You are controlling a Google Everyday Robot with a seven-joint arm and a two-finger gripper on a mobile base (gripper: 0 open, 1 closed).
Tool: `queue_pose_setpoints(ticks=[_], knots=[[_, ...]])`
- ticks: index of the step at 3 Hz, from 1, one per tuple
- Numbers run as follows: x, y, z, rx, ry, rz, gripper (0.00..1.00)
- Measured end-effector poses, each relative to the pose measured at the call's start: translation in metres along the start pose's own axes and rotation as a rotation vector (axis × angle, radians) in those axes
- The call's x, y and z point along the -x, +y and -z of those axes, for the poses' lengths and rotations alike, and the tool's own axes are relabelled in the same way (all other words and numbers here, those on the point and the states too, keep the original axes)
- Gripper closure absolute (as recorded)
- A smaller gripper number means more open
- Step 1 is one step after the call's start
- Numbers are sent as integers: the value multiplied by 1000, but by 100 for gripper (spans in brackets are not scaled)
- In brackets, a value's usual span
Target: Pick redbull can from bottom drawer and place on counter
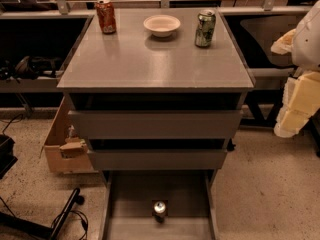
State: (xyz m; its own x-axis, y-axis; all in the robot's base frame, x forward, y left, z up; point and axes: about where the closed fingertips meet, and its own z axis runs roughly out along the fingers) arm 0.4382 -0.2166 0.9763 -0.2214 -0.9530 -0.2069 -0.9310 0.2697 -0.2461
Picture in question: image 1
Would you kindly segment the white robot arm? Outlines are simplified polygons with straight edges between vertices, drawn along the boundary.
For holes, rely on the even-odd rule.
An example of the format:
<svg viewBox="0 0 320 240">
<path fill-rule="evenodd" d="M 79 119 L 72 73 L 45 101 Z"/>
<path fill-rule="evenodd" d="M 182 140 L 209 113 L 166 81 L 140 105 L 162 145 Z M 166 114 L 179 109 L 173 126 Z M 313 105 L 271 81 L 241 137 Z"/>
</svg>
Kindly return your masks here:
<svg viewBox="0 0 320 240">
<path fill-rule="evenodd" d="M 290 138 L 299 133 L 320 109 L 320 1 L 317 1 L 295 29 L 271 46 L 276 54 L 290 53 L 297 67 L 287 79 L 274 133 Z"/>
</svg>

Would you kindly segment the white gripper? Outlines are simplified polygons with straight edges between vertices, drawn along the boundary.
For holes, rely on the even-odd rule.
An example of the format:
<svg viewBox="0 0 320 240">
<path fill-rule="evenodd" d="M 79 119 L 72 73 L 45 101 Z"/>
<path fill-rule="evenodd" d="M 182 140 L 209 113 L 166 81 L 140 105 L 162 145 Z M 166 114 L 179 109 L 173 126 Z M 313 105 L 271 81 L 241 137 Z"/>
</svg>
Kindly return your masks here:
<svg viewBox="0 0 320 240">
<path fill-rule="evenodd" d="M 309 71 L 297 79 L 289 77 L 282 103 L 274 133 L 278 137 L 290 138 L 298 134 L 320 109 L 320 73 Z"/>
</svg>

